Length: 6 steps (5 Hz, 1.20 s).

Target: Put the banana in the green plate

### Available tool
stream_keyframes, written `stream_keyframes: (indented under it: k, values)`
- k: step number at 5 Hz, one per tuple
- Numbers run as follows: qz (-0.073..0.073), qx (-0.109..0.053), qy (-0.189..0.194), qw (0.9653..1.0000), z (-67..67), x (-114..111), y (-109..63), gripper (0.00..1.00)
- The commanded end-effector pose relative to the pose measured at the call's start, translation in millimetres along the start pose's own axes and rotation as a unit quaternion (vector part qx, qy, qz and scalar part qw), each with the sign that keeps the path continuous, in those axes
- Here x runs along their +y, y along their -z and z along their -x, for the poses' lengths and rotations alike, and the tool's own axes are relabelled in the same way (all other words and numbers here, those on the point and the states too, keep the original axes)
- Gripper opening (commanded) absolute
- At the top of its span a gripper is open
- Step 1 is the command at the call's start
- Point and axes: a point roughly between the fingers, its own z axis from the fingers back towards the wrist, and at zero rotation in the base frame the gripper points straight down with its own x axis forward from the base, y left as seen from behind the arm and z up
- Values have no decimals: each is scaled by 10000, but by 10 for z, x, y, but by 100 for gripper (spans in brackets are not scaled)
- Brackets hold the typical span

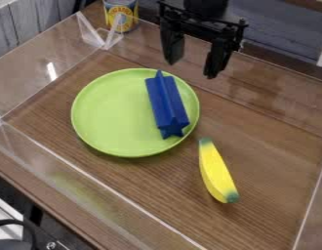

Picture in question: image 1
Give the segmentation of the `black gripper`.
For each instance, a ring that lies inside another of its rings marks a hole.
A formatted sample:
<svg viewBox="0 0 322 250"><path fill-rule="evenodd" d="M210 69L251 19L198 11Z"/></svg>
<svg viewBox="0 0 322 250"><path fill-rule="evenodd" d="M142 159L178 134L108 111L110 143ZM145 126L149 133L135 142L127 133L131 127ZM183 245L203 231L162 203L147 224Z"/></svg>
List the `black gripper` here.
<svg viewBox="0 0 322 250"><path fill-rule="evenodd" d="M242 47L247 20L230 10L230 0L159 0L158 4L167 63L175 64L185 56L186 34L206 41L217 38L203 69L205 76L214 79L227 67L233 49Z"/></svg>

